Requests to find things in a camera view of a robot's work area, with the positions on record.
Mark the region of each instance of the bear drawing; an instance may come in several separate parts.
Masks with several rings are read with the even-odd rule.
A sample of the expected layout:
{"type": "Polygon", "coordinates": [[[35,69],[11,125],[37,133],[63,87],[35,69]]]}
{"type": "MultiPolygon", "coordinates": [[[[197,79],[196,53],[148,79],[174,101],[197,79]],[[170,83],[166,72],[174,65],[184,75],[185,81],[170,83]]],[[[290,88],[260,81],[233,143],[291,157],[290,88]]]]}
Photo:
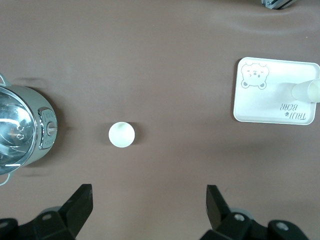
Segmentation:
{"type": "Polygon", "coordinates": [[[241,86],[247,89],[250,86],[258,87],[259,89],[265,89],[267,86],[266,80],[269,75],[269,68],[266,65],[260,65],[259,63],[245,64],[241,68],[243,81],[241,86]]]}

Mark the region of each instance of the glass lid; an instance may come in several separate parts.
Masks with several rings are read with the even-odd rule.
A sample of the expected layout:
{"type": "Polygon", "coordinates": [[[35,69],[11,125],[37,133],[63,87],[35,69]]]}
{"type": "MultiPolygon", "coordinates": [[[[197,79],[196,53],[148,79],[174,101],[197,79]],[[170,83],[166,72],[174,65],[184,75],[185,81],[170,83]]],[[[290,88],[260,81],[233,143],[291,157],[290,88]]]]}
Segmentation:
{"type": "Polygon", "coordinates": [[[0,87],[0,175],[14,171],[33,151],[36,125],[26,104],[0,87]]]}

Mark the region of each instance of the white tray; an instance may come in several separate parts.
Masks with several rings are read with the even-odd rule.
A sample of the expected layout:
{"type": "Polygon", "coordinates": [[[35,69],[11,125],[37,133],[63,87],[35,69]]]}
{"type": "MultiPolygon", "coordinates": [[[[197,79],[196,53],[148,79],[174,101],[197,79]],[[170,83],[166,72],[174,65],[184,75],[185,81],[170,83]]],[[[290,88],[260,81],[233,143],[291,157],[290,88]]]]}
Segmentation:
{"type": "Polygon", "coordinates": [[[245,57],[237,68],[233,115],[240,122],[311,124],[316,103],[296,100],[291,91],[317,78],[316,63],[245,57]]]}

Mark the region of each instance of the pot handle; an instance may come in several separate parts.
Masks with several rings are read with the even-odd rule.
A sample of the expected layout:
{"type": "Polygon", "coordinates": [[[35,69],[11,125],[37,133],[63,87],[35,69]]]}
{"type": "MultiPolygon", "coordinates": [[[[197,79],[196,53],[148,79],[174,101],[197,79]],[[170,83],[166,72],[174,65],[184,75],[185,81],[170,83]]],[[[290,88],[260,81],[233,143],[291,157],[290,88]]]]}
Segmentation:
{"type": "Polygon", "coordinates": [[[8,177],[6,178],[6,180],[4,182],[0,183],[0,186],[5,185],[7,182],[9,182],[9,180],[12,178],[13,174],[14,174],[13,172],[8,173],[8,177]]]}
{"type": "Polygon", "coordinates": [[[0,86],[4,86],[4,87],[10,87],[11,86],[11,83],[7,81],[7,79],[5,78],[5,76],[3,76],[1,73],[0,73],[0,86]]]}

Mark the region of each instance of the white round cup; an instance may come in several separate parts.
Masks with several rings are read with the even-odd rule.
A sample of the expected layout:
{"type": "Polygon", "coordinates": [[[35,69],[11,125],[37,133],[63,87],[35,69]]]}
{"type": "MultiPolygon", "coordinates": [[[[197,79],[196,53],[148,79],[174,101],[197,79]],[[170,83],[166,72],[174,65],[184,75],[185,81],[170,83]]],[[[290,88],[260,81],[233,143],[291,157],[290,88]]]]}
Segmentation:
{"type": "Polygon", "coordinates": [[[292,96],[303,102],[320,103],[320,78],[296,84],[292,96]]]}
{"type": "Polygon", "coordinates": [[[117,122],[110,127],[110,142],[118,148],[126,148],[135,140],[135,130],[127,122],[117,122]]]}

